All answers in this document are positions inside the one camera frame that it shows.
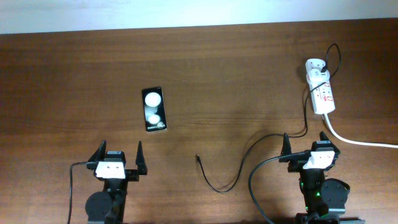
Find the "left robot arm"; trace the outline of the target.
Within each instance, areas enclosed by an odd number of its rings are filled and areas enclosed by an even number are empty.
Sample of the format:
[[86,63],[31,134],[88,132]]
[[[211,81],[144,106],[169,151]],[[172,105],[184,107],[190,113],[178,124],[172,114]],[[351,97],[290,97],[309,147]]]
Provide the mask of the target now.
[[86,167],[104,183],[103,189],[93,193],[86,201],[88,223],[122,223],[127,197],[127,186],[147,175],[147,166],[139,142],[136,154],[136,168],[127,169],[126,156],[122,151],[107,151],[104,140],[97,151],[88,159]]

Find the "black smartphone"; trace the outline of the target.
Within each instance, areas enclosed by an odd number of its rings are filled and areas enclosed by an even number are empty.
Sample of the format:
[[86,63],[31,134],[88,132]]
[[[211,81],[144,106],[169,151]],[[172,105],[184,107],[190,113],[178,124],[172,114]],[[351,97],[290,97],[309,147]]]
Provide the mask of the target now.
[[167,129],[164,96],[160,86],[141,91],[144,107],[144,121],[148,133]]

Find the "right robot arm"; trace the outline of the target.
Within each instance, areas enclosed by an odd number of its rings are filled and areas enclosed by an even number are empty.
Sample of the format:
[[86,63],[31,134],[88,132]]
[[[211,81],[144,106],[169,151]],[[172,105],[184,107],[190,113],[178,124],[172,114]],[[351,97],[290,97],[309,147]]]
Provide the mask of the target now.
[[350,186],[339,179],[326,178],[340,155],[340,150],[322,131],[309,150],[292,152],[287,134],[283,135],[279,162],[288,163],[288,172],[300,174],[299,187],[305,201],[305,213],[295,216],[295,223],[365,223],[360,218],[341,218],[345,214]]

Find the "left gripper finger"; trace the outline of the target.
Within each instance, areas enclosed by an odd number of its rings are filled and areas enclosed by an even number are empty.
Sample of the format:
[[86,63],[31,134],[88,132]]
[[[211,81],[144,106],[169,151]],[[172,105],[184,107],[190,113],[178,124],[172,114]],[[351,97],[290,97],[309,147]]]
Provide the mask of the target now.
[[88,159],[88,162],[99,162],[104,159],[106,152],[106,140],[103,140],[94,154]]
[[139,141],[136,154],[136,166],[139,174],[147,174],[147,165],[143,153],[142,142]]

